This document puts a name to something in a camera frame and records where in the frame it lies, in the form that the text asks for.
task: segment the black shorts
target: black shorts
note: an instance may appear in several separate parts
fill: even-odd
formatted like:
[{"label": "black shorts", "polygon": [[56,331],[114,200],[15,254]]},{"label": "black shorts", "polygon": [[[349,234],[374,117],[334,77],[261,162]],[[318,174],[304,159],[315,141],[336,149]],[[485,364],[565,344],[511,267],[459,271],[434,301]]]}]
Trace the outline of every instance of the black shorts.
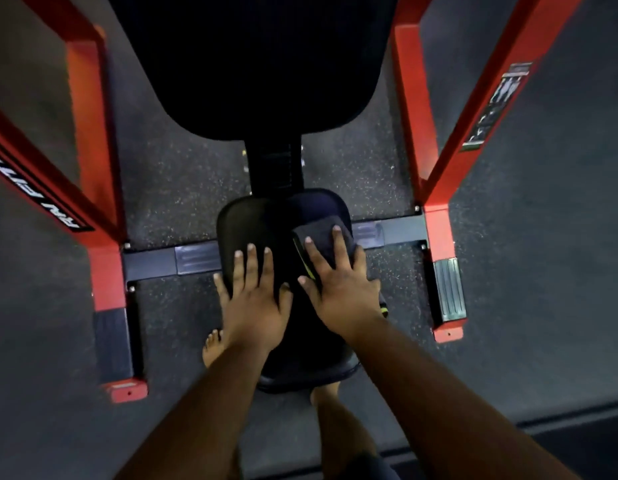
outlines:
[{"label": "black shorts", "polygon": [[362,453],[347,465],[338,480],[400,480],[400,477],[382,458]]}]

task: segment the bare foot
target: bare foot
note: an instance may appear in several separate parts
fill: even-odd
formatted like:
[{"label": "bare foot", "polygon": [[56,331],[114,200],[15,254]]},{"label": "bare foot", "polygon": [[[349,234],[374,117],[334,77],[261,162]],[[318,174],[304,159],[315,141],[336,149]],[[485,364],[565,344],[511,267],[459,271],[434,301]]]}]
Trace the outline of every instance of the bare foot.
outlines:
[{"label": "bare foot", "polygon": [[340,387],[339,382],[334,382],[331,384],[327,384],[325,386],[320,386],[313,388],[311,391],[311,395],[309,399],[313,406],[316,406],[318,403],[321,403],[325,399],[337,399],[338,398],[338,388]]},{"label": "bare foot", "polygon": [[202,362],[204,362],[207,369],[224,352],[223,336],[224,331],[213,330],[206,338],[206,343],[202,349]]}]

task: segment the right hand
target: right hand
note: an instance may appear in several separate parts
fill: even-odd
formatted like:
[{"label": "right hand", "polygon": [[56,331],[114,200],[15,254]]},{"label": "right hand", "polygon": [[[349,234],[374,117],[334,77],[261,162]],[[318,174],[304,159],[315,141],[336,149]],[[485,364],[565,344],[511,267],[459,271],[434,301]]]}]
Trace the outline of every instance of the right hand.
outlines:
[{"label": "right hand", "polygon": [[329,330],[348,342],[363,322],[383,318],[379,303],[380,280],[367,280],[367,256],[361,246],[356,246],[352,268],[342,231],[334,226],[336,269],[333,269],[309,237],[304,245],[322,281],[322,293],[306,276],[300,276],[298,282]]}]

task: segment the seat post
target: seat post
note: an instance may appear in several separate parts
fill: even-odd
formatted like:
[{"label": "seat post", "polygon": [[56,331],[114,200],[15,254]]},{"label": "seat post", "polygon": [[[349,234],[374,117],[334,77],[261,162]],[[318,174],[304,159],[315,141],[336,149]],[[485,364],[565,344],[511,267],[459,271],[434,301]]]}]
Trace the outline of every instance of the seat post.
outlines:
[{"label": "seat post", "polygon": [[286,197],[304,190],[301,137],[245,141],[251,193]]}]

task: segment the leg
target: leg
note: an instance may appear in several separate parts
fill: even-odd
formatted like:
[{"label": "leg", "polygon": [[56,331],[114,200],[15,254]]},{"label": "leg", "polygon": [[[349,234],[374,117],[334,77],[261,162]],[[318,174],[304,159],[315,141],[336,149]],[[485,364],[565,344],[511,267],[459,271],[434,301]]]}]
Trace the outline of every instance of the leg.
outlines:
[{"label": "leg", "polygon": [[316,387],[311,402],[318,412],[322,473],[333,480],[360,454],[377,457],[374,441],[361,422],[338,399],[340,383]]},{"label": "leg", "polygon": [[[222,341],[222,330],[214,330],[206,339],[206,344],[202,349],[202,361],[206,368],[213,363],[215,359],[217,359],[220,354],[224,351],[224,342]],[[236,447],[233,452],[233,460],[231,460],[231,470],[229,470],[229,475],[227,476],[227,480],[241,480],[242,479],[242,470],[240,469],[240,451]]]}]

